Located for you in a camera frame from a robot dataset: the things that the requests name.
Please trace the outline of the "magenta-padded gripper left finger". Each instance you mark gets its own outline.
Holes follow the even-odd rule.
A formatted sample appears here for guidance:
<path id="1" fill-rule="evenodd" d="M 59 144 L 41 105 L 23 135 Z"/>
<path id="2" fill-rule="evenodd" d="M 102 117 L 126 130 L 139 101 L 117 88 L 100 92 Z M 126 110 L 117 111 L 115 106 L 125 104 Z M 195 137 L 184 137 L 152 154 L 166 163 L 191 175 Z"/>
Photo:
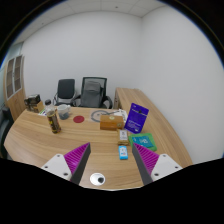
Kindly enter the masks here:
<path id="1" fill-rule="evenodd" d="M 78 185 L 90 153 L 90 144 L 86 143 L 65 155 L 56 154 L 42 166 L 42 169 Z"/>

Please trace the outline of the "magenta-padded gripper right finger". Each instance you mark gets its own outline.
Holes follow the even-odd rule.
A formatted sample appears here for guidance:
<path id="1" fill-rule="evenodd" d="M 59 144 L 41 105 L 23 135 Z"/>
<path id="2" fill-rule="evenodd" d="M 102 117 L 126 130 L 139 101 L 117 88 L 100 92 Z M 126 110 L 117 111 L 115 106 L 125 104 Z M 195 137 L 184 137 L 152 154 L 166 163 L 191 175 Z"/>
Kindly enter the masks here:
<path id="1" fill-rule="evenodd" d="M 149 183 L 182 169 L 182 167 L 167 154 L 157 154 L 137 143 L 133 144 L 132 153 L 144 185 L 148 185 Z"/>

